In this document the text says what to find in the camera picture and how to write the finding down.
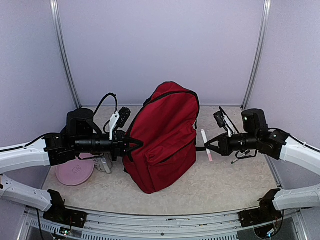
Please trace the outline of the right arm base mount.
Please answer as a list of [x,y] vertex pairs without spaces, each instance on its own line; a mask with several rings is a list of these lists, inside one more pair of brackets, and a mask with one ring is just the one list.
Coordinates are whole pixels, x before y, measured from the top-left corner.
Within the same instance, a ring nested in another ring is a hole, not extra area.
[[238,213],[242,228],[260,225],[280,219],[283,214],[281,211],[264,212],[260,208],[243,210]]

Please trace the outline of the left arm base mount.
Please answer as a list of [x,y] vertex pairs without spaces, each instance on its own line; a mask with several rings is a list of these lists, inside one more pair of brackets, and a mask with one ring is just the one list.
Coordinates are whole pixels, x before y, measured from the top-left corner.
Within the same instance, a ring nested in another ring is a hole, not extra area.
[[83,229],[86,223],[87,215],[88,214],[84,211],[68,208],[56,208],[49,209],[48,211],[44,212],[43,218],[54,223]]

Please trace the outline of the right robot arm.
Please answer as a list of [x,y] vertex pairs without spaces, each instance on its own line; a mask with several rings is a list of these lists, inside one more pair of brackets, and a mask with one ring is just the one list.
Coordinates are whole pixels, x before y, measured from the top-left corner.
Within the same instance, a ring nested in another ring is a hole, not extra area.
[[[265,113],[251,108],[241,113],[244,132],[241,133],[220,109],[214,118],[225,133],[204,142],[204,147],[221,156],[254,150],[275,160],[293,163],[315,174],[320,173],[320,150],[298,140],[290,133],[270,128]],[[275,212],[288,209],[315,208],[320,205],[320,186],[297,189],[272,189],[259,201],[256,218],[266,222]]]

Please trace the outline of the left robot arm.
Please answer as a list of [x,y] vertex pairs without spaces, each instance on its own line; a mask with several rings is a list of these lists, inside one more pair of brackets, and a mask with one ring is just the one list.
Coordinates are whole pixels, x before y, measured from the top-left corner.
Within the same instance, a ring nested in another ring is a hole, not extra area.
[[7,172],[30,167],[58,166],[75,160],[80,154],[111,153],[114,159],[141,148],[144,143],[119,130],[128,120],[128,108],[116,111],[109,120],[111,128],[103,133],[94,122],[95,112],[80,108],[67,114],[65,128],[60,133],[46,133],[37,139],[0,150],[0,197],[42,212],[50,212],[63,223],[70,211],[59,192],[41,190],[12,180]]

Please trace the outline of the red backpack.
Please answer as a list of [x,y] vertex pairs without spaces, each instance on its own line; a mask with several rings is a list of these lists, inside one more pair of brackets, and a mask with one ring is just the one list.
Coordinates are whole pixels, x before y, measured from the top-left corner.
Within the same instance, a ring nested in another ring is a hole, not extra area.
[[146,194],[159,192],[182,177],[196,162],[198,95],[167,81],[160,84],[131,122],[126,136],[143,141],[125,155],[123,165]]

